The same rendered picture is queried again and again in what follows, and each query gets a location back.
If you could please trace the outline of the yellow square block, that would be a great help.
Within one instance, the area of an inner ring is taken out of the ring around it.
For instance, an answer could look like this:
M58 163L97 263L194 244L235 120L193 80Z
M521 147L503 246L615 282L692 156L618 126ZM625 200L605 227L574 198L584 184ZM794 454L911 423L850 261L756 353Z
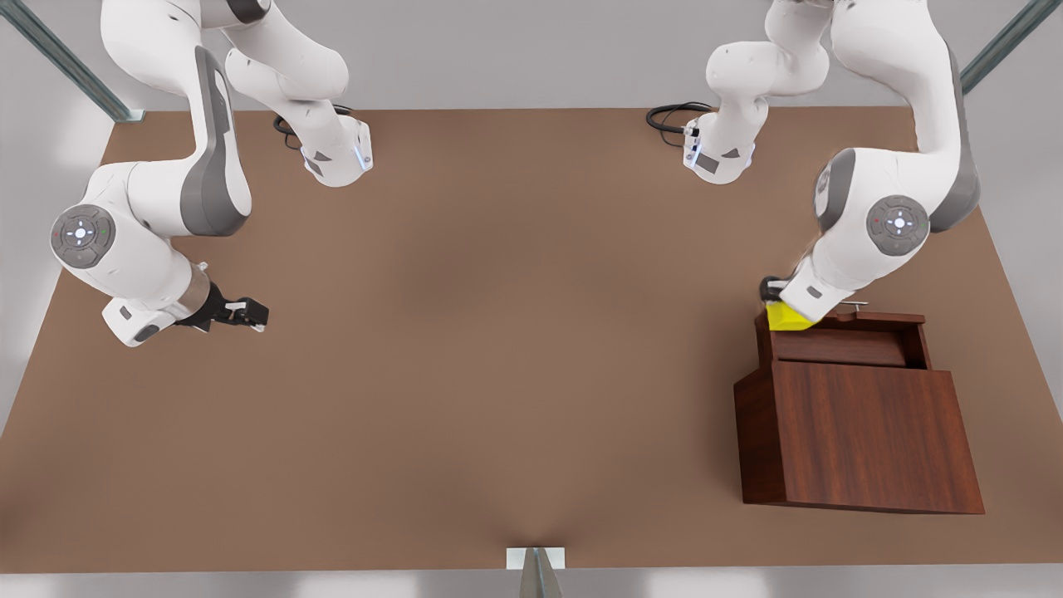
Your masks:
M804 331L812 328L819 321L809 321L807 317L795 311L783 301L766 303L767 329L770 331Z

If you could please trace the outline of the dark wooden drawer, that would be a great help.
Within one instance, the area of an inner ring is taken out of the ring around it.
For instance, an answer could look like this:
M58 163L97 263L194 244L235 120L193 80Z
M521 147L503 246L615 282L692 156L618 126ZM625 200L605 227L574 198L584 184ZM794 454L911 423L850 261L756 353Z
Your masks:
M925 318L881 311L831 311L802 331L770 331L765 311L755 318L760 363L810 362L931 370Z

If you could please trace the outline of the silver frame post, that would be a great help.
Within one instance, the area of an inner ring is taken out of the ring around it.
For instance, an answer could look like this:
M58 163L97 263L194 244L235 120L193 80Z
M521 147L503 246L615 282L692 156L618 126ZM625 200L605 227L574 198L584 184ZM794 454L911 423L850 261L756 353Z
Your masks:
M563 547L509 547L507 569L520 569L517 598L563 598L556 569L566 569Z
M1029 0L1029 3L1020 8L1020 12L962 69L960 76L962 95L969 93L990 75L1060 5L1063 5L1063 0Z
M109 90L106 83L96 76L91 69L27 7L22 0L0 0L0 16L7 19L28 42L56 66L58 71L90 98L96 106L106 113L111 120L117 124L136 124L144 121L145 112L130 109Z

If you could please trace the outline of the dark wooden cabinet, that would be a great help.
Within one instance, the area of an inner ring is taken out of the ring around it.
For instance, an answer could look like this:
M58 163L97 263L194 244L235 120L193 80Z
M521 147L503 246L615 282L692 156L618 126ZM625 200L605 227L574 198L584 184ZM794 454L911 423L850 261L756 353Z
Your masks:
M946 370L774 360L733 385L750 505L983 514Z

